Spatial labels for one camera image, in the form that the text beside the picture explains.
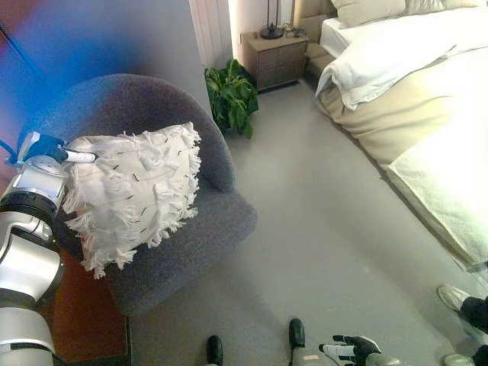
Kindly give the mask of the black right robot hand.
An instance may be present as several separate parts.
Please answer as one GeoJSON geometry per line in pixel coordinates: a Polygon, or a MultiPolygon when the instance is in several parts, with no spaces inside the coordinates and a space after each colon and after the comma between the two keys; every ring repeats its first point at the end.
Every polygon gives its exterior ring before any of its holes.
{"type": "Polygon", "coordinates": [[[319,350],[341,361],[365,365],[369,355],[382,353],[377,343],[365,336],[334,335],[332,340],[335,342],[334,345],[320,344],[319,350]]]}

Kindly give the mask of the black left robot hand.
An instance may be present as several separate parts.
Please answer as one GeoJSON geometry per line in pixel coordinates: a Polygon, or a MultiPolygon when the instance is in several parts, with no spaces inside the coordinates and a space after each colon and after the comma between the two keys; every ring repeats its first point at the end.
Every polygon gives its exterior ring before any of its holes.
{"type": "Polygon", "coordinates": [[[6,159],[6,163],[15,167],[21,167],[35,156],[47,156],[58,163],[92,163],[98,158],[98,155],[94,152],[86,153],[69,149],[65,140],[38,133],[37,131],[26,135],[18,152],[14,151],[4,141],[1,141],[1,147],[10,155],[6,159]]]}

